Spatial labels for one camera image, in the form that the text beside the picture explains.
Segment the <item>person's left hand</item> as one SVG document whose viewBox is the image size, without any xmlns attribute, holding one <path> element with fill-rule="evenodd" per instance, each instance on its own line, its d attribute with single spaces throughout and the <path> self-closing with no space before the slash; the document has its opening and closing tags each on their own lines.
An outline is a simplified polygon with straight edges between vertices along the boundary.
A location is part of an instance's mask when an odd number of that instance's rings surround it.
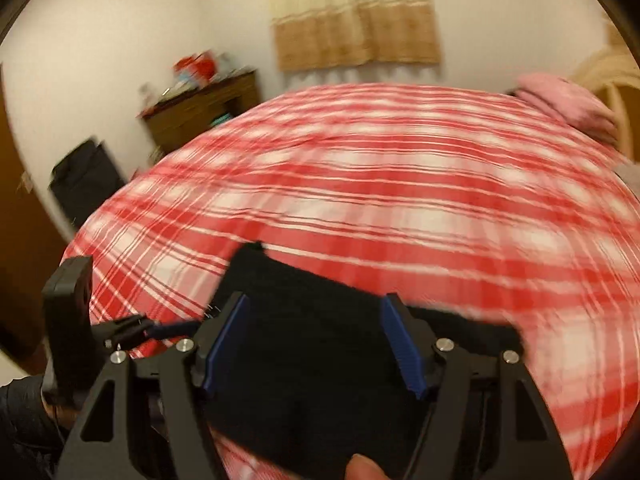
<svg viewBox="0 0 640 480">
<path fill-rule="evenodd" d="M 53 479 L 68 430 L 44 406 L 42 376 L 1 388 L 1 478 Z"/>
</svg>

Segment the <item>person's right hand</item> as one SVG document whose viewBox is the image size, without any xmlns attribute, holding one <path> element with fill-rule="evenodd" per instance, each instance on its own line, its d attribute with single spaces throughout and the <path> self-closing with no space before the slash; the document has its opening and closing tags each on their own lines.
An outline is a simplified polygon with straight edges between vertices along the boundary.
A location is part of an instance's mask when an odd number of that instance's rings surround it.
<svg viewBox="0 0 640 480">
<path fill-rule="evenodd" d="M 388 480 L 386 473 L 373 460 L 354 454 L 345 469 L 345 480 Z"/>
</svg>

